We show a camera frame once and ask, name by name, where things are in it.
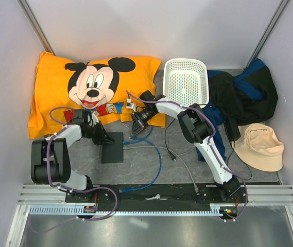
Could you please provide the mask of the dark grey network switch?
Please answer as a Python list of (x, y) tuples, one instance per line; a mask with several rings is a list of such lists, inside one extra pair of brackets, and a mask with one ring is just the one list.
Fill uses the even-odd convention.
[(114, 164), (122, 163), (124, 161), (123, 132), (109, 132), (109, 137), (114, 141), (111, 143), (105, 143), (101, 149), (101, 163), (102, 164)]

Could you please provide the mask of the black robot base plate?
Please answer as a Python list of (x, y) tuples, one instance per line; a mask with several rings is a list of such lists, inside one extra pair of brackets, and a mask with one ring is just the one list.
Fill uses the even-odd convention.
[(192, 183), (153, 184), (150, 187), (130, 192), (121, 192), (126, 188), (140, 188), (142, 184), (116, 184), (106, 187), (112, 189), (118, 198), (116, 210), (208, 210), (211, 204), (224, 203), (236, 205), (245, 203), (245, 189), (241, 187), (235, 194), (228, 196), (224, 190), (214, 184), (196, 184), (196, 193)]

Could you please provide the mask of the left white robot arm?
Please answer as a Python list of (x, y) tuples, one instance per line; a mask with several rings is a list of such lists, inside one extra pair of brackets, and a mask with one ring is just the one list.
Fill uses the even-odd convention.
[(91, 139), (95, 145), (114, 144), (115, 140), (104, 129), (95, 114), (84, 109), (71, 110), (73, 116), (66, 122), (59, 123), (62, 128), (53, 135), (37, 139), (31, 145), (31, 179), (35, 184), (47, 184), (50, 187), (75, 192), (82, 202), (90, 202), (94, 198), (94, 187), (87, 175), (72, 170), (68, 148), (82, 138)]

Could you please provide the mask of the black power adapter brick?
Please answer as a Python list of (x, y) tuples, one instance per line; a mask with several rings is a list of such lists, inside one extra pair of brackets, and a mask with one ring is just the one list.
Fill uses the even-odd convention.
[(226, 130), (227, 138), (230, 142), (235, 142), (241, 137), (235, 118), (228, 117), (228, 119), (224, 123), (224, 127)]

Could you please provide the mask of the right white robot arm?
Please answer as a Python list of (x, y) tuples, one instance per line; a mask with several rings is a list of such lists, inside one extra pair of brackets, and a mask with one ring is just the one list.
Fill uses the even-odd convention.
[(236, 175), (228, 168), (218, 151), (213, 136), (216, 133), (214, 125), (204, 115), (198, 104), (184, 106), (170, 101), (163, 95), (155, 96), (145, 91), (139, 98), (127, 93), (145, 104), (145, 108), (131, 114), (133, 120), (132, 134), (135, 136), (148, 126), (148, 121), (157, 114), (165, 114), (179, 122), (184, 138), (193, 144), (202, 154), (210, 167), (217, 189), (217, 196), (222, 202), (230, 202), (235, 198), (240, 188)]

